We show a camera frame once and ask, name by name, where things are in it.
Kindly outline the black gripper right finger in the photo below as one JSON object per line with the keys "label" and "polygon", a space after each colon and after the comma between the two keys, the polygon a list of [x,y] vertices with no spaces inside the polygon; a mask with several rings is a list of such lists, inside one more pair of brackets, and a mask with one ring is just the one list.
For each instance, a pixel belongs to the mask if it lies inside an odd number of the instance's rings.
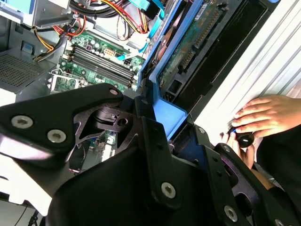
{"label": "black gripper right finger", "polygon": [[210,226],[298,226],[293,211],[285,210],[256,175],[226,144],[211,148],[207,133],[187,119],[187,160],[205,174],[189,195],[204,207],[201,224]]}

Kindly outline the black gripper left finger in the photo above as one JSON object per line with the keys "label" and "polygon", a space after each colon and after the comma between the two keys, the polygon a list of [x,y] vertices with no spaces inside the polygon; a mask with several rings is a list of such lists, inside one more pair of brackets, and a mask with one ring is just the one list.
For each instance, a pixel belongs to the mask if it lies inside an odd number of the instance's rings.
{"label": "black gripper left finger", "polygon": [[102,83],[2,106],[0,154],[14,167],[4,176],[48,206],[57,189],[72,178],[68,160],[75,147],[110,130],[117,152],[136,147],[147,167],[147,200],[164,209],[181,205],[178,182],[164,127],[154,111],[155,85],[145,80],[135,98]]}

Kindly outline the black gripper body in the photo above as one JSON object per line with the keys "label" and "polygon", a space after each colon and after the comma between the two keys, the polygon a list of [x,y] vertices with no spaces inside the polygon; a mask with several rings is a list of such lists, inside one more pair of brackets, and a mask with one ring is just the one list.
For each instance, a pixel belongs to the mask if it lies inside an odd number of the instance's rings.
{"label": "black gripper body", "polygon": [[148,204],[150,189],[141,151],[131,148],[70,179],[50,204],[48,226],[216,226],[207,179],[173,157],[183,200],[176,211]]}

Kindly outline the person's left hand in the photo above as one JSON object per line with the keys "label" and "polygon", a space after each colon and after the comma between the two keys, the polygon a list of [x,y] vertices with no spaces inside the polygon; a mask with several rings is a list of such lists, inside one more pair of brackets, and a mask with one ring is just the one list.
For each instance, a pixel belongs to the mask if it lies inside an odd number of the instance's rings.
{"label": "person's left hand", "polygon": [[237,154],[237,156],[244,162],[244,164],[251,169],[254,164],[255,147],[250,145],[247,148],[241,148],[236,140],[236,134],[222,132],[220,133],[221,142],[227,144]]}

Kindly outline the person's right hand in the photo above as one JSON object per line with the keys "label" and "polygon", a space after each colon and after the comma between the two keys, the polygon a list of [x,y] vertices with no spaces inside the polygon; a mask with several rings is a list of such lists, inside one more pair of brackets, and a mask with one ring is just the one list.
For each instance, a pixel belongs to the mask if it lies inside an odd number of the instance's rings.
{"label": "person's right hand", "polygon": [[248,102],[231,123],[238,133],[255,138],[287,131],[301,124],[301,100],[287,96],[265,96]]}

